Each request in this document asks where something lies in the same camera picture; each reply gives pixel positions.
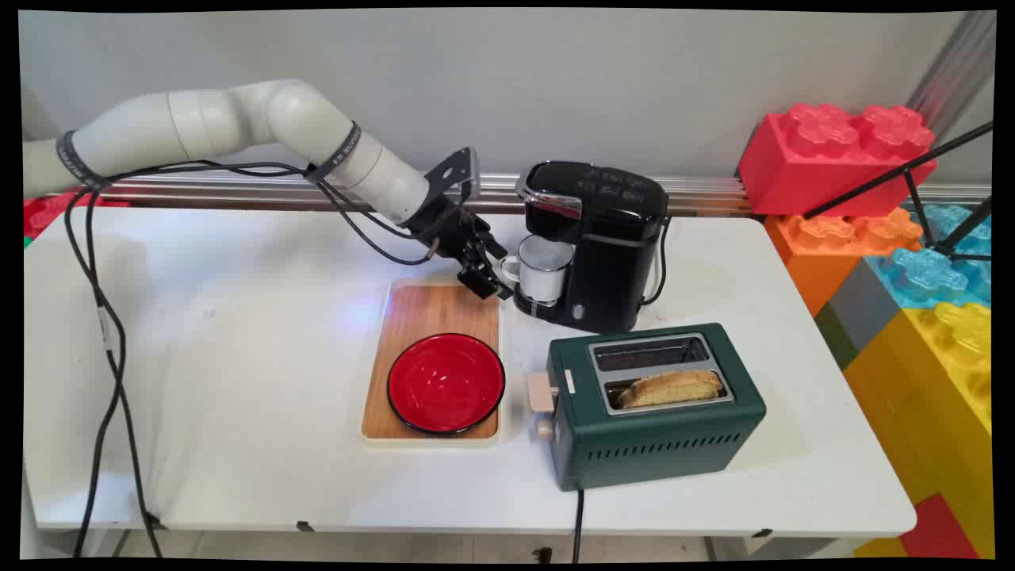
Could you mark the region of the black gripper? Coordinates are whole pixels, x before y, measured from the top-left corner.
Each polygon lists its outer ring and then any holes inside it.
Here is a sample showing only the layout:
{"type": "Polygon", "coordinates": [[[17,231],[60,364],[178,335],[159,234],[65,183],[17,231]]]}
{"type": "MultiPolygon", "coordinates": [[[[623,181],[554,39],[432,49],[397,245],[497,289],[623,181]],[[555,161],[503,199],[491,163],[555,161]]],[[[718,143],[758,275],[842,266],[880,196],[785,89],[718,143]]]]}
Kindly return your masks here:
{"type": "Polygon", "coordinates": [[[436,255],[452,258],[461,265],[459,282],[480,300],[491,296],[511,299],[514,290],[498,278],[486,255],[503,260],[507,249],[493,237],[492,228],[477,223],[477,217],[465,207],[469,197],[469,193],[462,193],[457,200],[443,194],[429,197],[408,218],[410,238],[427,246],[423,258],[410,260],[408,264],[427,263],[436,255]]]}

